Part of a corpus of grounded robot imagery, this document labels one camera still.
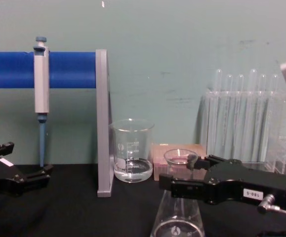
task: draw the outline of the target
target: glassware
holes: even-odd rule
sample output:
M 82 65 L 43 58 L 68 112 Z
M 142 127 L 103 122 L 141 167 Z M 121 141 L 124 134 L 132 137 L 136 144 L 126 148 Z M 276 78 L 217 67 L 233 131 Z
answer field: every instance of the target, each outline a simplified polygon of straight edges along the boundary
M 115 153 L 114 174 L 128 183 L 141 182 L 153 173 L 151 132 L 154 124 L 144 119 L 124 119 L 110 125 Z
M 175 178 L 192 179 L 193 170 L 188 170 L 186 165 L 194 160 L 188 160 L 188 157 L 197 159 L 198 156 L 184 149 L 167 151 L 164 155 L 168 163 L 167 174 Z M 171 197 L 171 191 L 165 190 L 150 236 L 204 237 L 198 202 L 193 199 Z

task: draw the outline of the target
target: erlenmeyer flask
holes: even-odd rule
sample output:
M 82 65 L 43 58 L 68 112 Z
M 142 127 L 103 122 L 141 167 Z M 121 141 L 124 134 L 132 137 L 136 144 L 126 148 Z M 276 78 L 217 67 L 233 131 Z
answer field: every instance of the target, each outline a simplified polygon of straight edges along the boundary
M 196 153 L 184 149 L 167 151 L 164 155 L 168 163 L 167 174 L 175 178 L 192 179 L 193 171 L 186 167 L 188 155 L 198 157 Z M 151 237 L 204 237 L 198 202 L 171 197 L 171 191 L 165 190 Z

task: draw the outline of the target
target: clear liquid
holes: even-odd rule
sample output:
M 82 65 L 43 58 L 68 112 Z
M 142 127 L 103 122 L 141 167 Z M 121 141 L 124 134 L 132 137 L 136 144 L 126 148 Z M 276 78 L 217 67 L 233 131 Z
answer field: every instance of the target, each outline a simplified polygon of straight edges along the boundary
M 146 159 L 128 159 L 125 161 L 125 169 L 114 165 L 115 176 L 128 183 L 137 183 L 144 181 L 152 176 L 153 165 Z
M 193 223 L 185 220 L 171 219 L 161 222 L 151 234 L 151 237 L 204 237 Z

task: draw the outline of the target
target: white label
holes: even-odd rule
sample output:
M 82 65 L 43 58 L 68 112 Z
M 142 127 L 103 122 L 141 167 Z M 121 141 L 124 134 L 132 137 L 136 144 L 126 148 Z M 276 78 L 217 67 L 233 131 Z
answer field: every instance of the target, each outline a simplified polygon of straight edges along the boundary
M 125 169 L 125 159 L 118 158 L 118 168 Z
M 251 198 L 255 200 L 260 200 L 260 201 L 263 200 L 263 192 L 259 192 L 256 190 L 244 189 L 243 196 L 246 198 Z
M 1 158 L 0 161 L 9 167 L 13 166 L 13 164 L 10 161 L 6 160 L 5 158 Z

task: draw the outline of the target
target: teal wall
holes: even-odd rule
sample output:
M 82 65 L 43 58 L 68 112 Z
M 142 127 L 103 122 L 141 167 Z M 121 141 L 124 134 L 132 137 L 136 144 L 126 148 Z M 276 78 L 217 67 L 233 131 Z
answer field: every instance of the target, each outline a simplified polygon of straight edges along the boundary
M 217 68 L 281 76 L 286 1 L 0 0 L 0 51 L 32 51 L 38 35 L 52 51 L 107 49 L 114 119 L 150 119 L 155 142 L 191 143 Z M 286 92 L 282 78 L 280 86 Z M 0 142 L 16 143 L 15 163 L 38 161 L 33 98 L 0 90 Z M 50 99 L 48 161 L 95 162 L 95 92 L 54 90 Z

